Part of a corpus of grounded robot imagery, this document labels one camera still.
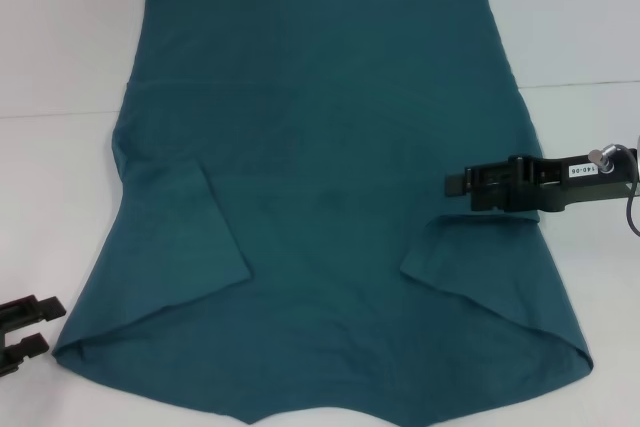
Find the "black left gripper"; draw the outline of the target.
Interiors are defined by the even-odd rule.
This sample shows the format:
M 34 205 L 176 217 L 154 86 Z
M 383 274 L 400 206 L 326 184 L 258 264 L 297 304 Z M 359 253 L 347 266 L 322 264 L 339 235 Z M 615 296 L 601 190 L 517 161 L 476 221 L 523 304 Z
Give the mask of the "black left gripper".
M 66 309 L 57 297 L 38 300 L 27 296 L 1 305 L 0 322 L 0 375 L 9 375 L 19 370 L 26 358 L 34 358 L 49 351 L 49 344 L 40 334 L 25 337 L 17 344 L 7 346 L 6 322 L 52 321 L 66 315 Z

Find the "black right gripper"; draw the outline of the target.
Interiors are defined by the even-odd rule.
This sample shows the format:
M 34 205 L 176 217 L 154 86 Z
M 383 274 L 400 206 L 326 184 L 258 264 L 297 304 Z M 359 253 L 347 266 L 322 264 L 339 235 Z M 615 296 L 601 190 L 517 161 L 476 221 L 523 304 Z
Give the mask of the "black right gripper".
M 612 170 L 600 171 L 586 156 L 543 159 L 514 156 L 508 162 L 466 167 L 445 178 L 447 197 L 471 194 L 471 210 L 562 212 L 571 204 L 626 198 L 638 180 L 636 156 L 614 154 Z M 506 192 L 480 192 L 507 184 Z

